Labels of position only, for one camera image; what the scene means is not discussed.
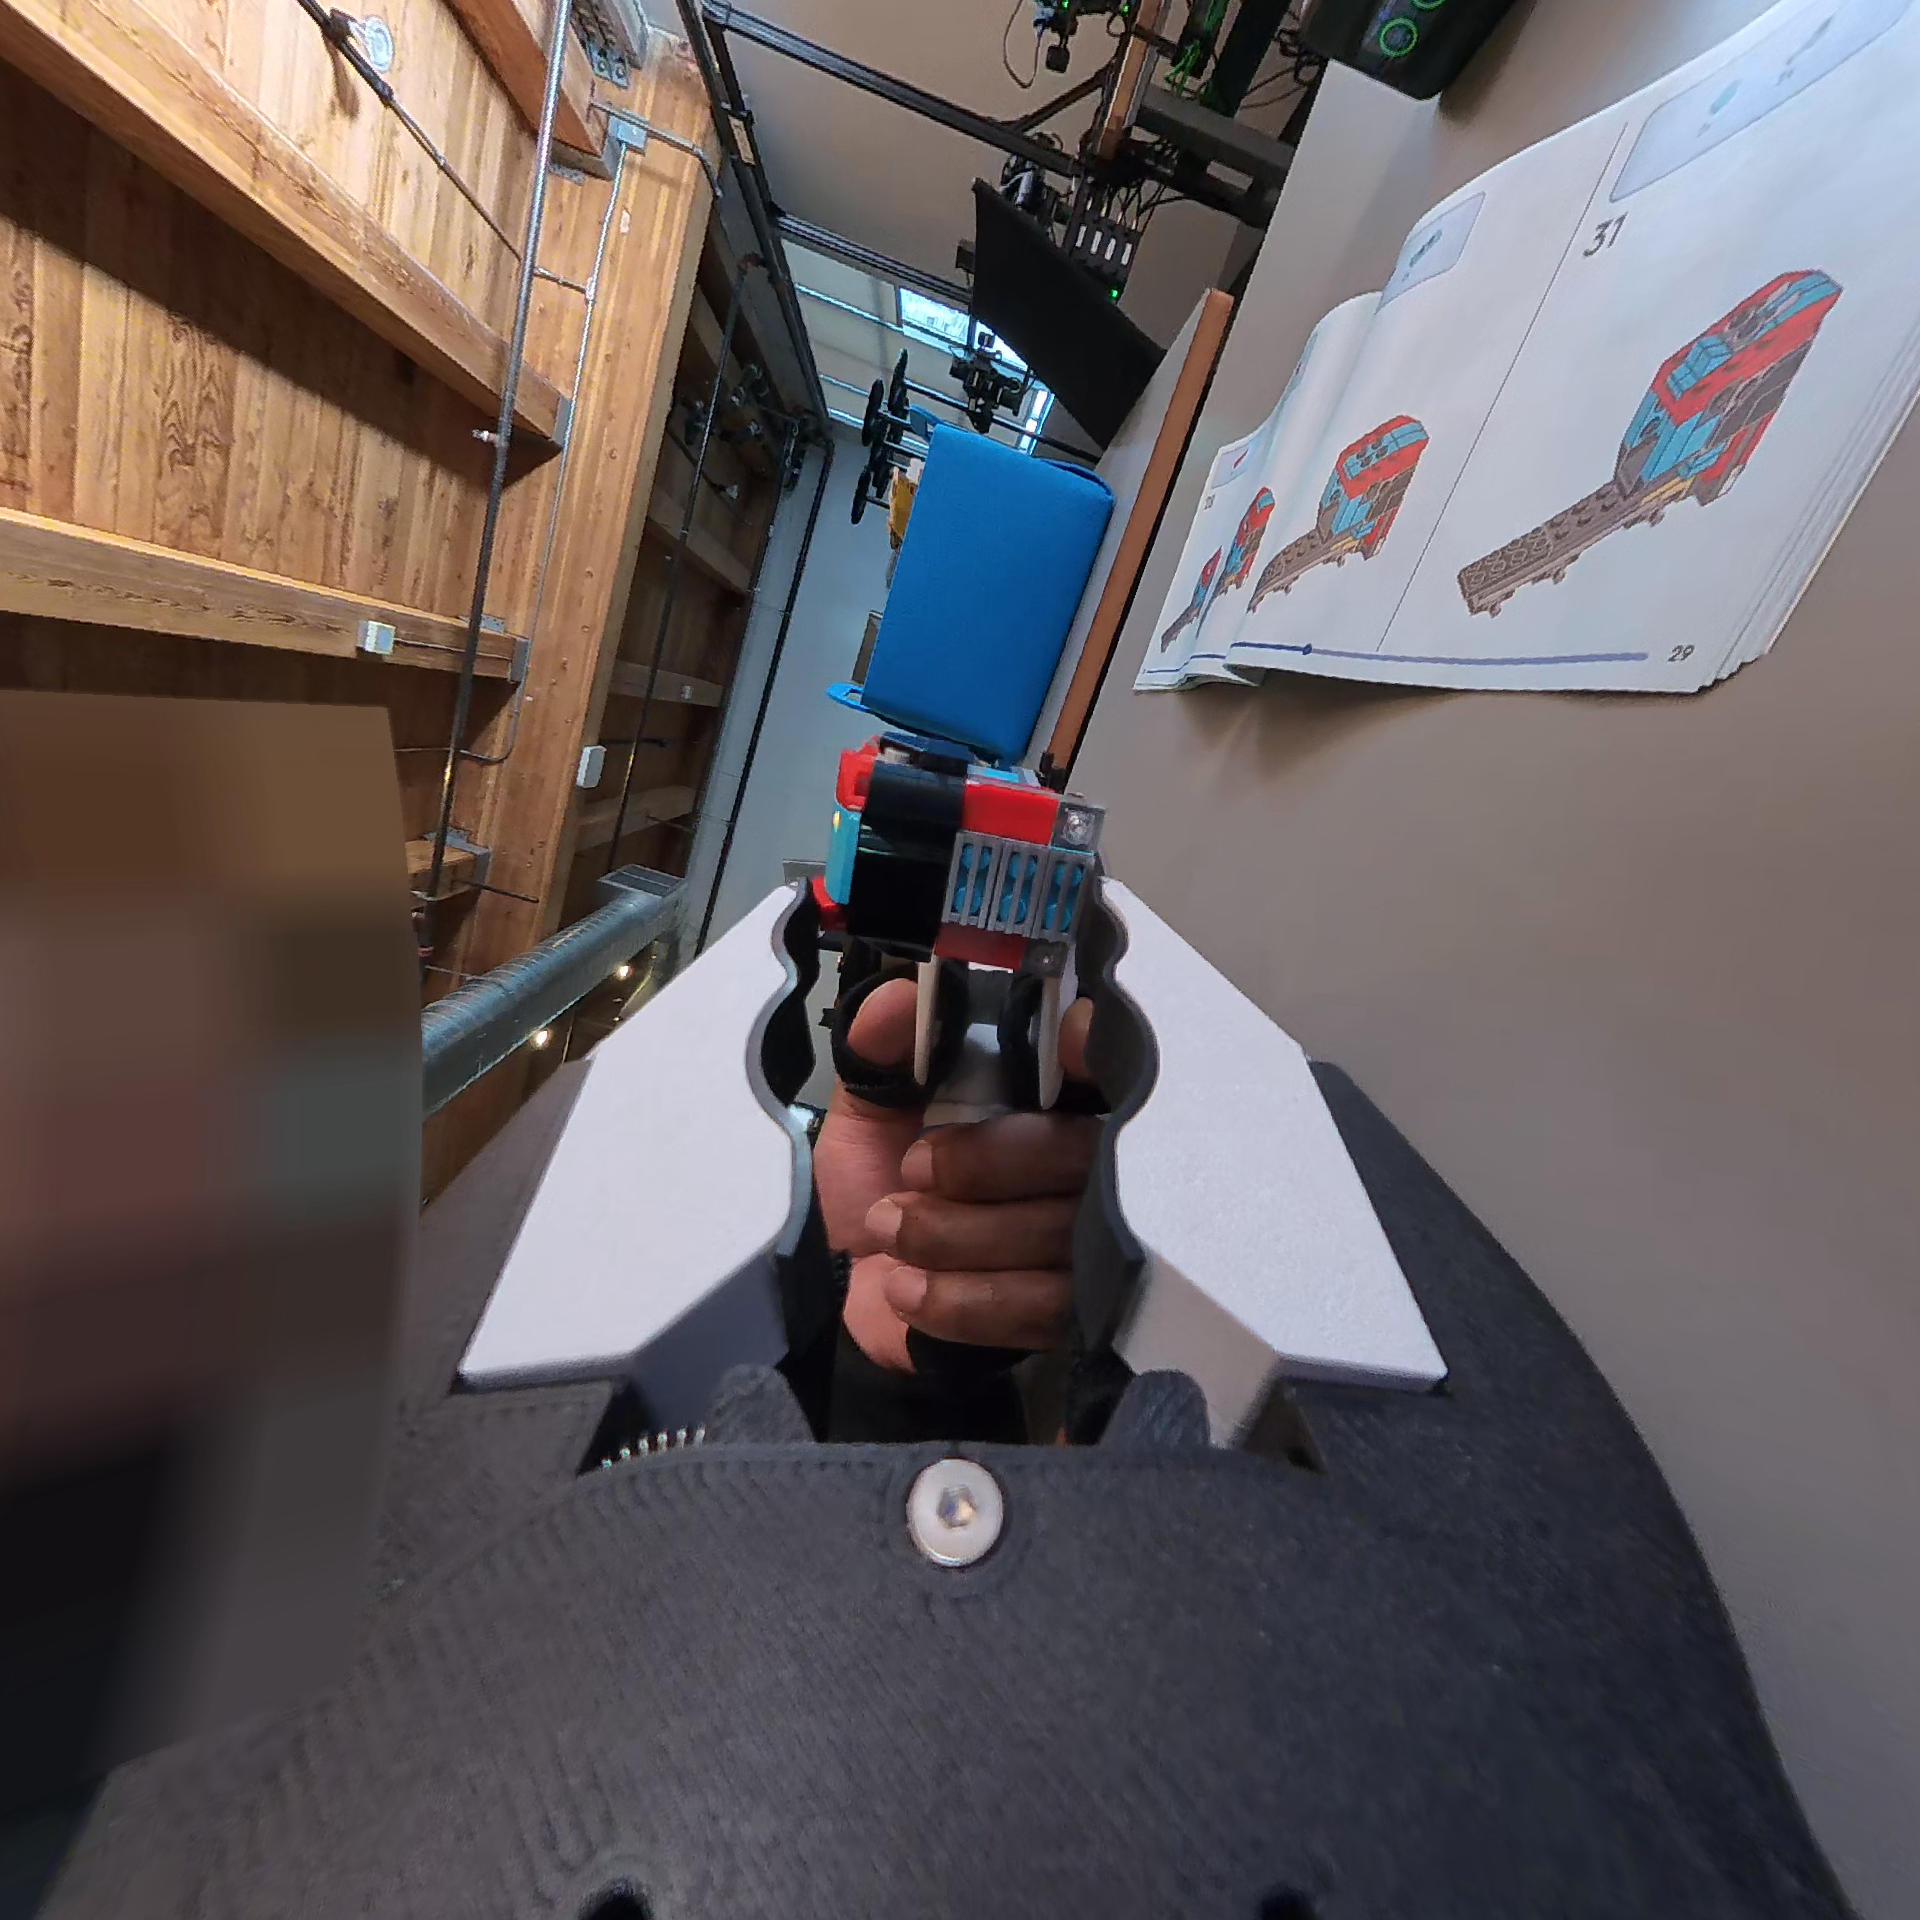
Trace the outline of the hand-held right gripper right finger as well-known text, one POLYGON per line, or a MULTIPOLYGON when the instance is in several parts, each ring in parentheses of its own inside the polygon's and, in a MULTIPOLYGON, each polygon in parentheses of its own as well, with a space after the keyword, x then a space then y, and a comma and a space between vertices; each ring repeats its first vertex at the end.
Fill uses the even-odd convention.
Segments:
POLYGON ((1076 959, 1109 1105, 1074 1229, 1092 1352, 1191 1379, 1216 1446, 1253 1431, 1280 1379, 1441 1383, 1301 1043, 1117 878, 1076 959))

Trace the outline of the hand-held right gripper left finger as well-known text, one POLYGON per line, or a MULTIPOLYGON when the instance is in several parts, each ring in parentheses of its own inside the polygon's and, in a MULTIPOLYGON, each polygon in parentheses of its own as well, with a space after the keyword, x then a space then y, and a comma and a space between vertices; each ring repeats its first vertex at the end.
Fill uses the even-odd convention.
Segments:
POLYGON ((610 1383, 693 1427, 721 1377, 817 1322, 794 1099, 817 911, 777 888, 589 1059, 459 1364, 468 1392, 610 1383))

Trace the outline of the red teal grey brick model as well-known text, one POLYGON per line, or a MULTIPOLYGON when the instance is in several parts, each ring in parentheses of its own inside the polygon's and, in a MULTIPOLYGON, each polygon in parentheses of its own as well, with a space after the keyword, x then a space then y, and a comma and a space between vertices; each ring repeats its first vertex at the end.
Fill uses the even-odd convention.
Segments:
POLYGON ((879 733, 844 752, 823 924, 913 963, 1059 974, 1076 940, 1107 813, 959 742, 879 733))

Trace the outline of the grey desk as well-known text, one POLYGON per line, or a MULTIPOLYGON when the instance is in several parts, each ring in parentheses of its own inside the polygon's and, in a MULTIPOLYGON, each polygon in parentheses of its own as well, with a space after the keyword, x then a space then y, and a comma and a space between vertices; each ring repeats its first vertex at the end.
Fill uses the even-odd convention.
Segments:
POLYGON ((1118 877, 1343 1068, 1657 1456, 1861 1916, 1916 1916, 1916 422, 1702 698, 1138 694, 1212 451, 1508 153, 1753 2, 1523 4, 1437 104, 1335 73, 1074 779, 1118 877))

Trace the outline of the person's left hand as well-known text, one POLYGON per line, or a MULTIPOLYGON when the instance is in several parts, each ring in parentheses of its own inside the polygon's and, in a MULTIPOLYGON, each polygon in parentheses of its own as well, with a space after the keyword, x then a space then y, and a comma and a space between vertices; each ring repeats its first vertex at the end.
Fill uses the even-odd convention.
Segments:
POLYGON ((829 1249, 852 1262, 844 1354, 907 1375, 907 1335, 1038 1352, 1069 1325, 1070 1243, 1103 1124, 1065 1111, 938 1130, 836 1082, 813 1149, 829 1249))

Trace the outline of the blue case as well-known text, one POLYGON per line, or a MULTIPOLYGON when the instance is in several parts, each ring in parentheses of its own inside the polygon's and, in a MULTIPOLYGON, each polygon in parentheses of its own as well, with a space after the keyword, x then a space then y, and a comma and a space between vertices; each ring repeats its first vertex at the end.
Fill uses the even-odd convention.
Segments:
POLYGON ((871 666, 829 698, 1019 761, 1113 508, 1090 468, 938 426, 871 666))

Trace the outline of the background table with brown edge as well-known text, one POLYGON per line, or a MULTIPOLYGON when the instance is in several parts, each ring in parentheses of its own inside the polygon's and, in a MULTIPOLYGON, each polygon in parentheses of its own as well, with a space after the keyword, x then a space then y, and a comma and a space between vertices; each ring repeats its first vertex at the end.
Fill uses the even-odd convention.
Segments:
POLYGON ((1028 742, 1028 758, 1044 784, 1053 788, 1069 784, 1122 621, 1138 595, 1141 566, 1209 395, 1234 309, 1235 299, 1226 290, 1209 290, 1201 297, 1094 468, 1115 495, 1113 518, 1028 742))

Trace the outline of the group of black round stools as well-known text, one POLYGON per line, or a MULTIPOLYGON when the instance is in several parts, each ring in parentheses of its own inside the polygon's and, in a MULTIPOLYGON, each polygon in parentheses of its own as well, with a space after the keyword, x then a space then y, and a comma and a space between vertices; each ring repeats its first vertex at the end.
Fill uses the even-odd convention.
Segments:
POLYGON ((865 451, 852 495, 852 522, 858 524, 871 504, 886 504, 894 478, 900 472, 906 453, 904 439, 911 433, 915 412, 907 389, 907 355, 900 351, 892 376, 877 378, 869 405, 860 422, 858 437, 865 451))

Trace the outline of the black tilted board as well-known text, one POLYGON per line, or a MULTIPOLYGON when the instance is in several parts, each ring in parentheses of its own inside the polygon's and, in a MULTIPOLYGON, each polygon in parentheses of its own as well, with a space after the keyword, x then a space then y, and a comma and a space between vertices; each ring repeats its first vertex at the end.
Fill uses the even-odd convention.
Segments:
POLYGON ((1017 349, 1072 422, 1105 449, 1164 349, 986 180, 973 182, 973 316, 1017 349))

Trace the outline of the white instruction booklet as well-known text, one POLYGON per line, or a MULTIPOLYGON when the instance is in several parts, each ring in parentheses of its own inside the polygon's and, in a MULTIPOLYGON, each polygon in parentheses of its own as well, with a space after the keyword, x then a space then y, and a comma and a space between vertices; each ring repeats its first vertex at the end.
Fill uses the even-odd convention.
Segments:
POLYGON ((1778 4, 1427 209, 1212 460, 1136 687, 1757 660, 1916 399, 1916 4, 1778 4))

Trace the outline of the grey electrical conduit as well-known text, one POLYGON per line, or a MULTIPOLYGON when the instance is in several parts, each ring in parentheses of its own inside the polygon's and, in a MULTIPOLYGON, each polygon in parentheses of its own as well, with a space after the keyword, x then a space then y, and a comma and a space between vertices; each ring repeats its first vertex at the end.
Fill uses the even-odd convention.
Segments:
POLYGON ((416 894, 416 898, 422 903, 434 903, 441 898, 441 878, 445 869, 447 840, 451 832, 459 761, 464 746, 472 687, 476 679, 478 646, 484 631, 487 587, 489 587, 489 577, 493 575, 493 549, 497 539, 497 524, 501 516, 501 502, 507 487, 509 458, 514 441, 516 399, 524 364, 526 332, 530 324, 532 290, 537 270, 537 253, 541 251, 547 173, 553 157, 558 98, 560 90, 564 88, 564 46, 568 33, 568 17, 570 17, 570 4, 553 2, 549 31, 547 31, 549 46, 545 54, 541 123, 537 125, 537 136, 533 148, 533 180, 526 207, 524 236, 520 245, 520 267, 516 280, 512 330, 509 336, 509 349, 503 366, 505 374, 501 382, 497 422, 487 435, 487 443, 493 445, 493 478, 489 479, 489 489, 485 499, 482 539, 478 545, 478 560, 474 570, 472 596, 466 619, 464 648, 461 654, 461 677, 455 694, 451 729, 443 760, 439 813, 432 840, 424 892, 416 894))

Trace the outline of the black equipment with green lights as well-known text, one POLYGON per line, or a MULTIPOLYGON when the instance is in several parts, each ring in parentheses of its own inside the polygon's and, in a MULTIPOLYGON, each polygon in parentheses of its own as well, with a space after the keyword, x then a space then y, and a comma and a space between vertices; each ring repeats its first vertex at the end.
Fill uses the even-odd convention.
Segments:
POLYGON ((1092 79, 1003 127, 996 192, 1118 309, 1163 205, 1264 228, 1326 73, 1303 44, 1305 8, 1197 2, 1174 21, 1174 4, 1032 4, 1036 67, 1065 73, 1092 19, 1117 48, 1092 79))

